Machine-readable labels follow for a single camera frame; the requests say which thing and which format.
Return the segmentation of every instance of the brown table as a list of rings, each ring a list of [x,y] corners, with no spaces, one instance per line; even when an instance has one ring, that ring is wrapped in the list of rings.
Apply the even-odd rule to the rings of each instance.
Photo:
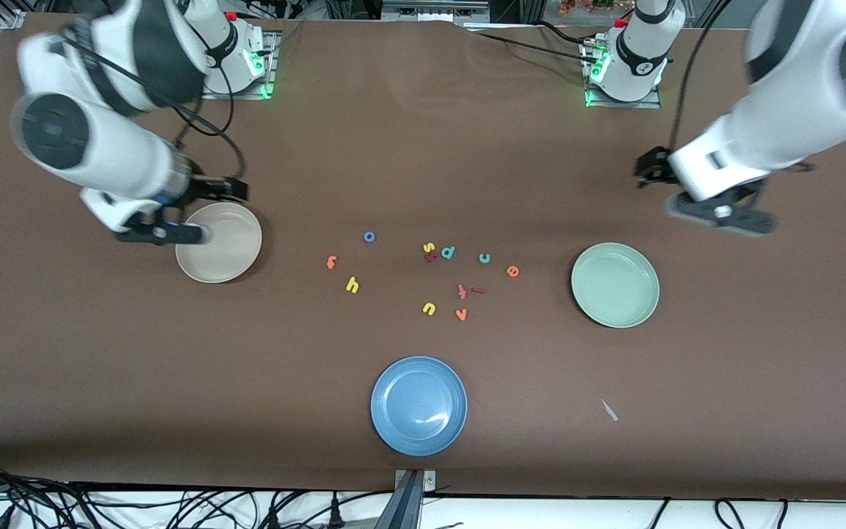
[[[451,492],[846,498],[846,143],[814,156],[813,174],[772,178],[775,234],[736,237],[666,217],[672,188],[636,191],[630,176],[667,141],[684,61],[660,111],[587,108],[574,62],[451,24],[306,23],[273,100],[239,103],[231,127],[261,258],[232,284],[198,284],[172,248],[115,242],[77,187],[13,146],[15,46],[66,21],[31,15],[0,41],[11,472],[379,489],[429,467]],[[708,39],[683,140],[745,93],[742,40]],[[204,113],[222,123],[225,110]],[[181,121],[142,123],[172,137]],[[216,138],[187,150],[233,170]],[[429,241],[455,256],[428,264]],[[568,291],[575,257],[601,241],[638,248],[661,278],[638,328],[594,324]],[[460,302],[457,284],[489,294]],[[469,395],[466,429],[432,458],[397,455],[369,418],[377,375],[409,355],[449,362]]]

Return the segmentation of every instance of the white floor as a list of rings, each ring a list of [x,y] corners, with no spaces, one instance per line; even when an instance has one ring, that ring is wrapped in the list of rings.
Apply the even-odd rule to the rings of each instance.
[[[226,492],[218,499],[226,499],[236,493]],[[353,493],[342,493],[345,499]],[[256,493],[259,519],[265,516],[272,493]],[[382,494],[341,506],[341,515],[346,522],[373,519],[380,515],[388,495]],[[178,502],[178,492],[126,492],[94,494],[93,499],[115,503],[164,503]],[[284,528],[302,522],[319,510],[328,508],[331,494],[327,492],[308,493],[296,499],[280,513]],[[0,515],[7,503],[0,502]],[[544,528],[544,529],[646,529],[654,518],[660,500],[545,500],[545,499],[456,499],[426,500],[420,529],[444,529],[461,523],[460,529],[481,528]],[[734,502],[742,517],[745,529],[773,529],[776,526],[780,503],[777,502]],[[225,508],[235,514],[242,526],[249,528],[256,512],[249,497],[239,499]],[[132,529],[164,529],[177,510],[177,505],[154,509],[105,508],[104,512],[120,525]],[[38,511],[46,520],[54,519],[44,510]],[[199,508],[179,527],[191,527],[195,520],[211,512],[210,508]],[[726,521],[738,527],[729,512],[724,509]],[[328,522],[327,514],[316,518],[310,525],[318,528]],[[109,523],[101,523],[110,529]],[[204,529],[232,529],[233,523],[224,517],[211,519],[202,524]],[[714,502],[671,501],[658,524],[661,529],[724,529],[716,519]],[[846,503],[793,502],[789,504],[784,529],[846,529]],[[30,518],[16,514],[10,529],[33,529]]]

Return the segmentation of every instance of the blue plate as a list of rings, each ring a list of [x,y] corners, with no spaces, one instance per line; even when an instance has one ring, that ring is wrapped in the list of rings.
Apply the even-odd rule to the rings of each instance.
[[[407,456],[431,456],[463,431],[466,388],[449,365],[430,357],[400,359],[385,369],[370,395],[380,438]]]

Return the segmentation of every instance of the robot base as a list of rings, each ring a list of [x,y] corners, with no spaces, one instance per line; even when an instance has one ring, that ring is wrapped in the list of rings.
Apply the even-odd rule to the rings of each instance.
[[[597,33],[594,39],[587,39],[579,45],[582,57],[594,57],[601,60],[602,53],[607,49],[607,35]],[[638,101],[617,101],[609,97],[602,88],[593,83],[590,77],[593,70],[597,68],[596,63],[583,63],[583,83],[585,84],[585,98],[587,107],[613,107],[613,108],[661,108],[661,98],[658,97],[658,87],[651,88],[647,96]]]
[[[245,33],[248,42],[246,49],[249,50],[263,50],[266,54],[263,57],[251,57],[249,67],[251,71],[259,71],[259,73],[251,76],[250,84],[234,93],[234,99],[242,100],[264,100],[272,98],[272,88],[276,81],[276,67],[279,63],[279,43],[282,41],[282,33],[278,31],[263,31],[257,26],[246,23],[242,19],[233,21],[233,24],[245,24]],[[209,77],[210,80],[220,79],[220,71],[215,71]],[[204,93],[201,94],[203,99],[231,99],[226,93],[218,93],[210,90],[206,84]]]

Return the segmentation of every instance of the white plate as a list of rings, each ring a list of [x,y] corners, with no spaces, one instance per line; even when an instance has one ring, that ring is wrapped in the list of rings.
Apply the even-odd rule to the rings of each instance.
[[[243,274],[256,261],[263,243],[259,221],[248,209],[233,202],[216,202],[196,211],[186,224],[204,226],[207,241],[176,245],[178,266],[192,280],[220,284]]]

